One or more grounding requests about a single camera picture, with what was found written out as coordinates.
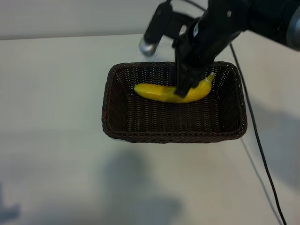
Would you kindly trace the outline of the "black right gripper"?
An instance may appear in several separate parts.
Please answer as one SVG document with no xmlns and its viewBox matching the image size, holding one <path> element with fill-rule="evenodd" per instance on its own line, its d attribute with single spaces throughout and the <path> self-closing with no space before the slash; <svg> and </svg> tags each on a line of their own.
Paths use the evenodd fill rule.
<svg viewBox="0 0 300 225">
<path fill-rule="evenodd" d="M 170 82 L 175 94 L 186 97 L 214 59 L 243 31 L 248 29 L 251 0 L 209 0 L 208 8 L 191 25 L 191 31 L 176 50 Z"/>
</svg>

